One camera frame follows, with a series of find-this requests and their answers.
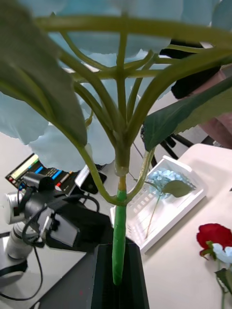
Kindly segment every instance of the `red rose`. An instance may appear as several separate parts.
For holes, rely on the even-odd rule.
[[[212,245],[207,242],[219,243],[223,248],[232,247],[232,233],[231,230],[218,223],[208,223],[199,227],[197,241],[203,248],[200,251],[201,256],[213,255]]]

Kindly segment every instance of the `green tape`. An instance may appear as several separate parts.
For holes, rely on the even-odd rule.
[[[126,197],[126,191],[118,190],[117,199],[119,201],[123,202]],[[125,206],[116,206],[112,253],[113,281],[115,285],[120,285],[122,281],[126,243],[126,211],[127,208]]]

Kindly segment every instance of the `white plastic tray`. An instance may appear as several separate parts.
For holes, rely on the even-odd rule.
[[[183,218],[207,193],[207,186],[191,167],[164,156],[163,159],[149,172],[158,169],[169,169],[186,176],[196,187],[189,194],[175,198],[170,196],[161,199],[155,210],[146,238],[149,221],[157,202],[154,193],[150,193],[149,185],[145,184],[141,191],[127,205],[126,235],[145,253],[164,234],[166,234],[181,218]],[[111,208],[111,221],[115,220],[115,207]]]

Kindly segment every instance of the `small blue hydrangea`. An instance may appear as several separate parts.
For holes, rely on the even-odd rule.
[[[193,190],[196,188],[186,176],[169,169],[160,168],[151,173],[147,178],[147,181],[153,183],[157,187],[156,189],[150,186],[150,192],[155,193],[157,196],[160,196],[160,198],[168,198],[171,195],[170,193],[163,193],[162,190],[167,183],[173,180],[180,180],[188,184]]]

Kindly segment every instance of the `green leaf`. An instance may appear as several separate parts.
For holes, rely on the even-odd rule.
[[[215,272],[217,278],[224,284],[224,286],[228,289],[228,291],[232,294],[232,289],[230,284],[228,283],[227,276],[228,276],[228,271],[225,268],[222,268],[221,270],[218,270]]]
[[[196,108],[192,114],[178,125],[175,133],[184,132],[193,126],[203,124],[222,113],[232,112],[232,88],[223,91],[204,105]]]
[[[152,148],[162,142],[166,137],[168,137],[171,133],[173,133],[176,130],[177,126],[181,124],[185,119],[188,119],[188,117],[196,108],[205,104],[215,96],[218,96],[220,94],[223,95],[223,92],[227,92],[226,90],[228,90],[231,86],[232,77],[220,82],[214,87],[203,91],[200,94],[178,101],[147,116],[144,122],[144,142],[146,150],[150,151]],[[214,100],[212,102],[212,107],[214,108],[214,111],[209,110],[209,101],[209,104],[207,105],[207,110],[204,111],[205,115],[207,112],[209,113],[209,115],[212,115],[214,112],[215,114],[220,115],[230,109],[229,100],[227,100],[226,103],[220,101],[218,106]],[[180,127],[177,128],[178,132],[180,130],[182,131],[186,128],[190,128],[193,124],[197,125],[199,121],[196,117],[194,119],[195,120],[192,120],[190,125],[187,121],[184,122],[183,125],[181,124]]]
[[[192,191],[192,188],[181,180],[173,180],[165,185],[163,193],[170,193],[175,197],[183,197]]]
[[[228,286],[230,287],[228,290],[232,294],[232,273],[229,269],[226,271],[226,280],[228,282]]]
[[[81,145],[84,117],[70,76],[58,65],[60,49],[14,0],[0,0],[0,90],[25,100]]]

